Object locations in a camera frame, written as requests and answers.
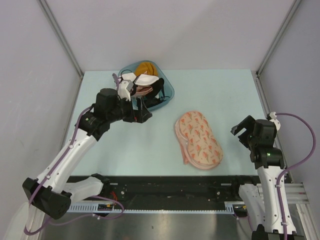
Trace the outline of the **floral mesh laundry bag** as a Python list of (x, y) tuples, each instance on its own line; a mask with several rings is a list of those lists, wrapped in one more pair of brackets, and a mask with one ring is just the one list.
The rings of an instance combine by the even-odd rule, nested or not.
[(174, 130), (185, 165), (210, 170), (223, 160), (223, 149), (201, 112), (186, 112), (176, 121)]

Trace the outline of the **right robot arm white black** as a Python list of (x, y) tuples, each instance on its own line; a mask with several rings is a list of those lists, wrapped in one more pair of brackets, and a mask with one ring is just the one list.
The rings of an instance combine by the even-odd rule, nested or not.
[(246, 205), (253, 240), (303, 240), (292, 221), (285, 190), (283, 153), (274, 146), (280, 122), (275, 113), (267, 119), (248, 115), (231, 128), (239, 142), (250, 151), (260, 186), (237, 183), (231, 196)]

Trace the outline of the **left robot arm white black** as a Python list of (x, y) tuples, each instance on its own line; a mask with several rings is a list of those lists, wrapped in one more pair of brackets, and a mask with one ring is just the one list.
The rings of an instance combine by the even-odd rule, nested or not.
[(100, 200), (107, 199), (111, 188), (107, 180), (97, 173), (76, 183), (67, 181), (83, 156), (110, 129), (112, 123), (142, 124), (152, 117), (143, 98), (138, 98), (136, 104), (137, 109), (134, 109), (131, 99), (121, 97), (115, 89), (101, 89), (95, 103), (80, 113), (71, 139), (51, 164), (37, 178), (24, 180), (22, 188), (29, 204), (58, 220), (72, 203), (94, 196)]

